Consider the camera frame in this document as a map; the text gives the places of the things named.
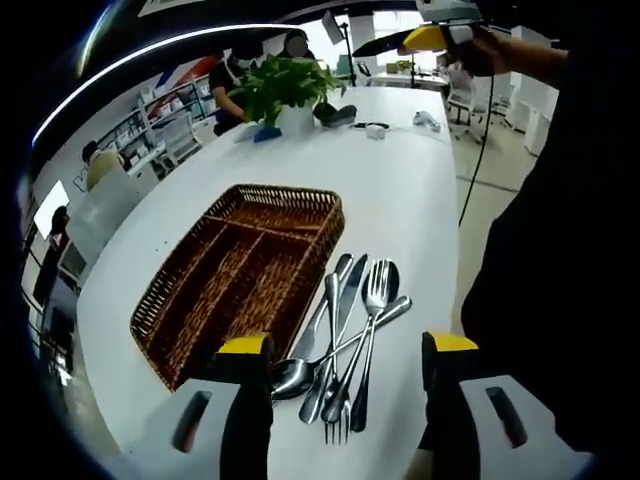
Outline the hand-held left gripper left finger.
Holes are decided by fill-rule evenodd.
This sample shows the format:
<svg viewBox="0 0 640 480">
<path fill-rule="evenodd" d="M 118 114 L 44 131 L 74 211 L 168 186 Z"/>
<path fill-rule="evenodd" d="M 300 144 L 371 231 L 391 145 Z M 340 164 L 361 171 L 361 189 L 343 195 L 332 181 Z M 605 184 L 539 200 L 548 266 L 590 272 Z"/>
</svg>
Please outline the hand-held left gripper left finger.
<svg viewBox="0 0 640 480">
<path fill-rule="evenodd" d="M 273 422 L 269 334 L 236 337 L 147 416 L 114 479 L 266 479 Z"/>
</svg>

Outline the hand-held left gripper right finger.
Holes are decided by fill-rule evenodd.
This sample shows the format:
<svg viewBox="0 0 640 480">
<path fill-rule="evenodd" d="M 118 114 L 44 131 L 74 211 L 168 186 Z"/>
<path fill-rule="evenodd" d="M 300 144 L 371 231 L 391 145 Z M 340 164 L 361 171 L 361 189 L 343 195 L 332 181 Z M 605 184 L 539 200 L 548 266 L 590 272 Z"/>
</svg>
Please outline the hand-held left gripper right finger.
<svg viewBox="0 0 640 480">
<path fill-rule="evenodd" d="M 487 367 L 466 337 L 426 332 L 422 377 L 437 479 L 577 479 L 593 458 L 556 432 L 553 413 Z"/>
</svg>

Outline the person's right hand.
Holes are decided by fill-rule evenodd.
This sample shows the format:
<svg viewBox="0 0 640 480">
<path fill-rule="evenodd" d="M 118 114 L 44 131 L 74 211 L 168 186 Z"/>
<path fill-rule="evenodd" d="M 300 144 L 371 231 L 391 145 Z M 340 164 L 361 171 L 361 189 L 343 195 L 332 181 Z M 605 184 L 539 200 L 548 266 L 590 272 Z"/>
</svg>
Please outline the person's right hand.
<svg viewBox="0 0 640 480">
<path fill-rule="evenodd" d="M 474 77 L 505 74 L 510 71 L 509 46 L 489 30 L 475 28 L 473 38 L 457 46 L 456 61 Z"/>
</svg>

